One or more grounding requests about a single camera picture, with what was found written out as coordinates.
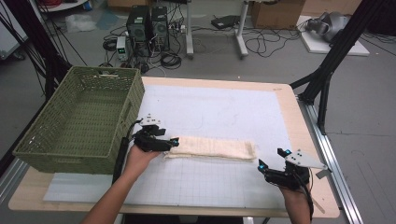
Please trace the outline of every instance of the cloth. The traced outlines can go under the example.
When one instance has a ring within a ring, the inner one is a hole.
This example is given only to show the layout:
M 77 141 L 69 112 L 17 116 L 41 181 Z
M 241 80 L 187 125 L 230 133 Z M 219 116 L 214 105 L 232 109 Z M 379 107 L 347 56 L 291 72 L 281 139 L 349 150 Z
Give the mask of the cloth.
M 165 158 L 218 157 L 239 161 L 256 159 L 256 149 L 250 141 L 181 136 L 178 142 L 179 146 L 172 147 Z

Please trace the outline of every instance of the floor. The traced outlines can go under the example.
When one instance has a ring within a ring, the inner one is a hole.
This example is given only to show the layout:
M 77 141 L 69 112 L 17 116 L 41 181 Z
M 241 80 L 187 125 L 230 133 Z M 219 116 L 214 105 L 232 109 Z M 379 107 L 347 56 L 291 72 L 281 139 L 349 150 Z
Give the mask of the floor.
M 57 14 L 55 19 L 73 13 L 86 13 L 92 15 L 94 21 L 99 21 L 107 12 L 102 9 L 91 12 L 73 9 Z M 210 20 L 199 18 L 192 22 L 210 27 Z M 104 61 L 103 37 L 126 20 L 114 22 L 103 30 L 66 34 L 88 66 L 97 66 Z M 249 25 L 251 23 L 247 19 L 246 26 Z M 256 36 L 246 34 L 245 39 Z M 303 41 L 297 39 L 288 41 L 271 57 L 262 58 L 250 52 L 240 60 L 230 32 L 200 31 L 194 32 L 193 38 L 195 53 L 192 60 L 185 57 L 182 49 L 179 55 L 183 61 L 178 69 L 162 71 L 154 68 L 146 76 L 291 83 L 315 71 L 326 56 L 308 53 Z M 394 42 L 385 44 L 369 40 L 377 46 L 361 39 L 363 46 L 371 52 L 369 57 L 347 56 L 335 71 L 330 87 L 326 131 L 363 222 L 394 223 L 396 174 L 392 165 L 396 160 L 393 151 L 396 146 L 396 119 L 393 114 L 396 111 L 396 89 L 393 87 L 396 83 L 396 45 Z M 276 43 L 267 45 L 269 50 L 276 48 Z M 66 47 L 65 50 L 71 64 L 83 65 L 71 48 Z M 303 90 L 304 87 L 298 88 L 295 93 Z M 33 66 L 28 60 L 0 62 L 0 156 L 9 149 L 43 102 Z M 85 215 L 10 211 L 7 202 L 12 191 L 1 203 L 0 223 L 79 223 Z M 272 218 L 268 223 L 288 221 Z M 313 223 L 347 223 L 347 220 L 342 214 L 337 219 L 314 219 Z

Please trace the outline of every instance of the white work surface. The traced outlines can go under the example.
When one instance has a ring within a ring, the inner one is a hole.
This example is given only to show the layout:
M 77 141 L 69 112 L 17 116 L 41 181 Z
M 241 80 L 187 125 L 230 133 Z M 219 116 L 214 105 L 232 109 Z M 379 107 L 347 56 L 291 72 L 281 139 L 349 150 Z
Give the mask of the white work surface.
M 258 158 L 281 170 L 278 147 L 290 148 L 276 95 L 269 91 L 145 86 L 139 118 L 162 121 L 166 137 L 250 140 Z M 279 189 L 266 183 L 254 162 L 214 158 L 151 162 L 125 203 L 215 207 L 284 208 Z M 111 175 L 55 174 L 45 201 L 95 203 Z
M 309 16 L 300 16 L 299 20 L 297 21 L 297 25 L 309 19 L 311 19 Z M 301 36 L 308 52 L 328 53 L 330 51 L 331 48 L 329 47 L 329 43 L 324 41 L 323 38 L 315 31 L 308 32 L 305 30 L 304 26 L 302 27 L 301 31 Z M 358 40 L 347 55 L 369 56 L 370 52 Z

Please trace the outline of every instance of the green plastic basket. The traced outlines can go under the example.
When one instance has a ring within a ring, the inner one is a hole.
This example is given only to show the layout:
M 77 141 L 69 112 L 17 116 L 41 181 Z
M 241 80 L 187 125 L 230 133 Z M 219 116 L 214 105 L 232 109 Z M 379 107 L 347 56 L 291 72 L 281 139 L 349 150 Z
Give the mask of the green plastic basket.
M 40 172 L 110 175 L 144 91 L 137 69 L 72 67 L 13 154 Z

